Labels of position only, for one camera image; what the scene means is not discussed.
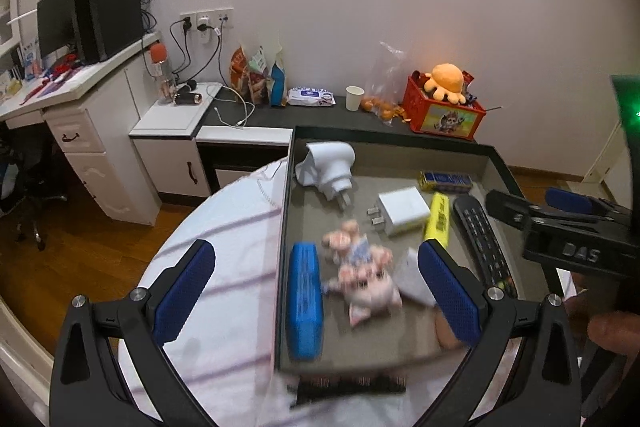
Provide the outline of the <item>person right hand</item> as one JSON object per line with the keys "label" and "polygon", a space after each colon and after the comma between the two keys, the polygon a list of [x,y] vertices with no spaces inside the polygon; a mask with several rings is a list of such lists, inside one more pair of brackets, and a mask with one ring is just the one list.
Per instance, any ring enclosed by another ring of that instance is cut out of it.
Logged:
{"label": "person right hand", "polygon": [[565,310],[578,343],[589,339],[599,347],[634,362],[639,355],[638,314],[622,311],[591,313],[587,279],[573,273],[572,280],[577,294],[565,300]]}

